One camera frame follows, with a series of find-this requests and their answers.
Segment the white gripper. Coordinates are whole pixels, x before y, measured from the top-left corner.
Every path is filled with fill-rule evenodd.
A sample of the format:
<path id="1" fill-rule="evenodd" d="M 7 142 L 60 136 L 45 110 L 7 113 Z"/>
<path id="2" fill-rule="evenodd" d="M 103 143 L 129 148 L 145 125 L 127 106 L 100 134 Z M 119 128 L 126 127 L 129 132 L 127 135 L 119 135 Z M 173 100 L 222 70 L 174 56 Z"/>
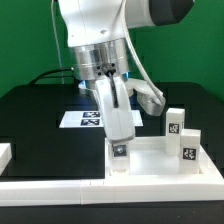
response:
<path id="1" fill-rule="evenodd" d="M 119 76 L 114 77 L 118 106 L 114 106 L 112 88 L 108 77 L 103 76 L 95 82 L 95 98 L 101 114 L 104 130 L 108 141 L 112 144 L 132 140 L 135 127 L 129 96 L 125 83 Z M 113 147 L 114 157 L 127 155 L 127 145 Z"/>

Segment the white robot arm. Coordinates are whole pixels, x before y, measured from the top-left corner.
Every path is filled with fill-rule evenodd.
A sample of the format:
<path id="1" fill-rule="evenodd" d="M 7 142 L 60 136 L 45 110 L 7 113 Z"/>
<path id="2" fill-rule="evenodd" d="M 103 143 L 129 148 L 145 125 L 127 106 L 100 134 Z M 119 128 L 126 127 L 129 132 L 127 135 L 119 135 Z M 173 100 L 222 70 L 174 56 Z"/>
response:
<path id="1" fill-rule="evenodd" d="M 150 115 L 165 106 L 163 93 L 154 86 L 130 40 L 128 30 L 176 24 L 195 0 L 58 0 L 68 31 L 68 46 L 78 64 L 79 80 L 87 82 L 101 114 L 112 156 L 128 156 L 135 137 L 128 92 Z"/>

